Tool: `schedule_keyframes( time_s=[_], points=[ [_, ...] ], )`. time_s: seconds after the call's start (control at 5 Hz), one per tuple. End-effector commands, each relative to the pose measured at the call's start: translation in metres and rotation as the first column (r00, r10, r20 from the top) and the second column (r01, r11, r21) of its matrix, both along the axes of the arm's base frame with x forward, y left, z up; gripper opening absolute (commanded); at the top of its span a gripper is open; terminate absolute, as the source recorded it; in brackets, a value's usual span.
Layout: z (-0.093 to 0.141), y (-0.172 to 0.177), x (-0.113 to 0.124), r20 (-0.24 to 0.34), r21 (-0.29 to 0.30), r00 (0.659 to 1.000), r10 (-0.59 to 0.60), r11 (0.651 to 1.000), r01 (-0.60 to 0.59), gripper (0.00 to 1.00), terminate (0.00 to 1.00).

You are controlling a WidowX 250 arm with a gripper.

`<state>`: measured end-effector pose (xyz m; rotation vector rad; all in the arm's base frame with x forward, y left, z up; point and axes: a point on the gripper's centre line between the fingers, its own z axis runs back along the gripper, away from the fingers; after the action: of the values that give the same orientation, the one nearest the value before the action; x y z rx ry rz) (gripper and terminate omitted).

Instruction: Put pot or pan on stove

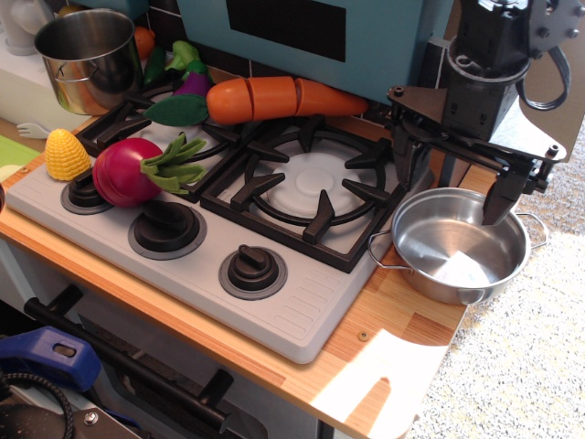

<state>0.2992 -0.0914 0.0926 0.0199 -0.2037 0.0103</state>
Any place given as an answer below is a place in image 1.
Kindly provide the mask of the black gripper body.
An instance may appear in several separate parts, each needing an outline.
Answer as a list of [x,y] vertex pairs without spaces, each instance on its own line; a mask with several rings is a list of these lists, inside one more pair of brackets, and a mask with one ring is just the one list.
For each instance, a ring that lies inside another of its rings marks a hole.
[[532,125],[519,109],[527,100],[530,58],[520,52],[485,57],[457,45],[448,47],[446,85],[433,89],[394,86],[388,91],[388,128],[404,127],[428,148],[494,170],[528,170],[524,192],[544,192],[563,147]]

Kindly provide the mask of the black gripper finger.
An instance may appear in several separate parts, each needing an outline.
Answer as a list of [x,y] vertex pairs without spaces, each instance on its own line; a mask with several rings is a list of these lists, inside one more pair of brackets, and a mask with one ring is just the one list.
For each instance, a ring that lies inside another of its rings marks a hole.
[[392,154],[398,181],[404,188],[412,188],[429,170],[429,148],[415,138],[402,122],[394,124],[392,135]]
[[528,170],[508,167],[502,170],[488,190],[483,205],[483,225],[498,225],[524,193]]

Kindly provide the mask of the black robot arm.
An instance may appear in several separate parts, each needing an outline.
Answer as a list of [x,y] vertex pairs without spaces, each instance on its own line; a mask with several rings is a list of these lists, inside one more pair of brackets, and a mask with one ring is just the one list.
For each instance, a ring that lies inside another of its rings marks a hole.
[[[532,124],[520,106],[551,112],[569,96],[571,73],[561,43],[578,34],[580,1],[463,1],[446,52],[443,89],[394,86],[388,129],[399,183],[410,188],[424,151],[435,148],[496,172],[483,223],[500,223],[524,194],[543,192],[566,148]],[[527,98],[531,62],[549,55],[562,90],[549,102]]]

